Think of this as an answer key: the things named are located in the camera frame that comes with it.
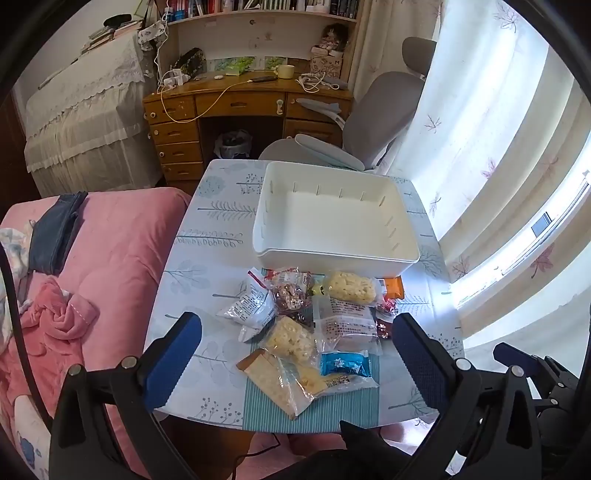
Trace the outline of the rice cracker clear pack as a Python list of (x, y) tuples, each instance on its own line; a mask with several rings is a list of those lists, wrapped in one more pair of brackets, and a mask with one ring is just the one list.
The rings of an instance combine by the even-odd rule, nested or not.
[(301, 365), (311, 365), (318, 355), (315, 336), (296, 320), (284, 315), (273, 322), (262, 345), (267, 352)]

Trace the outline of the yellow cheese cake pack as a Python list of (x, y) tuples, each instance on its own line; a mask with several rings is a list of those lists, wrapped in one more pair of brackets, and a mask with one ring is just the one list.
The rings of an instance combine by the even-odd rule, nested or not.
[(292, 420), (329, 389), (317, 368), (291, 363), (263, 349), (240, 360), (236, 368)]

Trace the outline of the blue candy pack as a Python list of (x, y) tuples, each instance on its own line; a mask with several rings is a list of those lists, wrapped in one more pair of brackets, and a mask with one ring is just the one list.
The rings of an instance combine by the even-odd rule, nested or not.
[(322, 376), (339, 373), (369, 378), (372, 376), (369, 353), (367, 351), (332, 351), (322, 353), (320, 359), (320, 372)]

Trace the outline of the white plastic storage bin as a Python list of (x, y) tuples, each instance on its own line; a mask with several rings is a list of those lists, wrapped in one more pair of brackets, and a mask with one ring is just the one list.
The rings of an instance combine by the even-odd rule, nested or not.
[(266, 269), (376, 278), (397, 277), (421, 256), (392, 179), (280, 161), (266, 167), (252, 248)]

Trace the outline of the date walnut clear pack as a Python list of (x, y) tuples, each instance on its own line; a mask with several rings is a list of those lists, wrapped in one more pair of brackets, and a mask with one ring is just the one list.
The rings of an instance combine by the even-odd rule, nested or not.
[(297, 267), (269, 270), (266, 285), (281, 314), (303, 310), (311, 304), (312, 276)]

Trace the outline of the silver red snack bag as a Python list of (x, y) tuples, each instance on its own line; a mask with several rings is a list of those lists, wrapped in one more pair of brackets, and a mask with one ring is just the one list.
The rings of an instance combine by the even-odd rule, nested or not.
[(235, 302), (219, 310), (217, 317), (240, 326), (238, 341), (247, 343), (263, 332), (276, 317), (276, 302), (264, 281), (263, 273), (252, 268), (246, 275), (245, 289)]

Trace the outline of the trash bin under desk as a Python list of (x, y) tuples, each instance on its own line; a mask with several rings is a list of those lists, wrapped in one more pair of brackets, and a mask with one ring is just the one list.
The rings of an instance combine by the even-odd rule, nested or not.
[(249, 159), (252, 136), (243, 130), (221, 134), (215, 140), (213, 152), (219, 159)]

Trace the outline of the navy folded trousers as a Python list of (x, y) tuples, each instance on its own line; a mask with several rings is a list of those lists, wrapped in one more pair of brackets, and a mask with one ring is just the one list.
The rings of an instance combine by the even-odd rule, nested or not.
[(57, 276), (63, 270), (80, 227), (88, 193), (63, 194), (34, 224), (29, 249), (30, 271)]

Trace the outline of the yellow mug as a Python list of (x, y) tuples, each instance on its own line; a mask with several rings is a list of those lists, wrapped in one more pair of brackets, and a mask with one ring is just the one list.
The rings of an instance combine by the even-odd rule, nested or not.
[(283, 64), (276, 66), (276, 68), (274, 68), (274, 73), (276, 74), (276, 77), (281, 80), (293, 79), (294, 72), (296, 72), (296, 67), (290, 64)]

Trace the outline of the pink crumpled garment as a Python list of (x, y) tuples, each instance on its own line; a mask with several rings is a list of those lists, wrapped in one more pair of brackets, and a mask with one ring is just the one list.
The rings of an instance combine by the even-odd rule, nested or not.
[(54, 278), (40, 287), (21, 316), (27, 353), (82, 357), (83, 337), (99, 316), (99, 310), (78, 293), (62, 290)]

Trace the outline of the lace covered piano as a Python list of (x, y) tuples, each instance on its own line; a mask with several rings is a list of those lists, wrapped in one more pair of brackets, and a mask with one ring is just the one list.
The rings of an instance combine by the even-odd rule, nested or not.
[(29, 98), (24, 157), (41, 196), (158, 183), (142, 104), (155, 89), (153, 67), (127, 34), (82, 55)]

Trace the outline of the bookshelf with books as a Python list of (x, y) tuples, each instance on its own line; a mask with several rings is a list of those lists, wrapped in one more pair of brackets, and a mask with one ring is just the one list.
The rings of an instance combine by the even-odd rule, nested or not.
[(164, 9), (164, 19), (178, 23), (232, 14), (295, 13), (356, 22), (359, 10), (359, 1), (173, 1)]

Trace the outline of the wooden desk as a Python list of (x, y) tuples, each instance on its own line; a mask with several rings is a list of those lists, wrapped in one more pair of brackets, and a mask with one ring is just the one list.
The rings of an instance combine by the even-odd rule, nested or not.
[(230, 132), (242, 130), (252, 137), (252, 159), (259, 158), (273, 141), (300, 133), (334, 145), (342, 143), (342, 129), (334, 120), (298, 102), (305, 98), (335, 103), (346, 118), (353, 107), (351, 92), (322, 86), (308, 94), (294, 80), (274, 77), (257, 82), (263, 75), (252, 72), (221, 79), (206, 75), (144, 97), (148, 138), (168, 186), (193, 193), (215, 158), (215, 141)]

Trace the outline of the floral curtain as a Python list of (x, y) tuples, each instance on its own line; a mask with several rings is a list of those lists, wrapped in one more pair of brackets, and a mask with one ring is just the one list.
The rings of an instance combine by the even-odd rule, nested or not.
[(590, 99), (518, 1), (366, 1), (351, 79), (433, 50), (411, 121), (379, 160), (421, 257), (401, 311), (493, 368), (507, 342), (579, 371), (590, 337)]

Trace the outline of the grey office chair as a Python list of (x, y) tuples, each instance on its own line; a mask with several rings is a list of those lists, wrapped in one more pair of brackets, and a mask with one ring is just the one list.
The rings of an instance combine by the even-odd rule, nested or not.
[(335, 104), (304, 98), (297, 100), (301, 107), (328, 117), (339, 126), (342, 146), (298, 133), (294, 138), (271, 143), (259, 158), (359, 172), (375, 170), (413, 121), (436, 45), (434, 40), (406, 38), (402, 55), (408, 72), (393, 71), (377, 77), (347, 119), (339, 116)]

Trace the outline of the orange white snack pack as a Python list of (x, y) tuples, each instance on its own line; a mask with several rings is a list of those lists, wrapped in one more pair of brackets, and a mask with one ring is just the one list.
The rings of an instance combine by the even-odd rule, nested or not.
[(385, 296), (387, 298), (393, 300), (401, 300), (405, 298), (405, 289), (400, 276), (396, 278), (386, 278), (384, 284), (386, 289)]

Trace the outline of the clear printed pastry pack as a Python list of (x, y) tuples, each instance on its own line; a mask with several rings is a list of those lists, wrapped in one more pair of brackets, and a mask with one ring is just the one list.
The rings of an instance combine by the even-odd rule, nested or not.
[(318, 352), (382, 354), (377, 323), (368, 306), (315, 296), (312, 298), (312, 316)]

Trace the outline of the pink bed quilt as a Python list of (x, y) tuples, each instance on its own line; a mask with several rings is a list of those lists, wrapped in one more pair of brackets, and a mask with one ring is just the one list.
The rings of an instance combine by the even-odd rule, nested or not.
[[(12, 206), (1, 228), (25, 232), (58, 197)], [(53, 416), (67, 368), (83, 363), (88, 371), (115, 367), (124, 357), (143, 350), (150, 313), (174, 237), (190, 196), (175, 188), (89, 193), (63, 270), (57, 276), (31, 272), (22, 285), (23, 300), (36, 297), (48, 279), (72, 295), (72, 308), (92, 304), (96, 316), (82, 327), (81, 315), (71, 312), (78, 338), (53, 340), (25, 314), (26, 350), (44, 404)], [(49, 479), (50, 434), (45, 428), (24, 379), (16, 346), (1, 354), (1, 424), (26, 468), (38, 479)], [(58, 360), (50, 347), (69, 347)]]

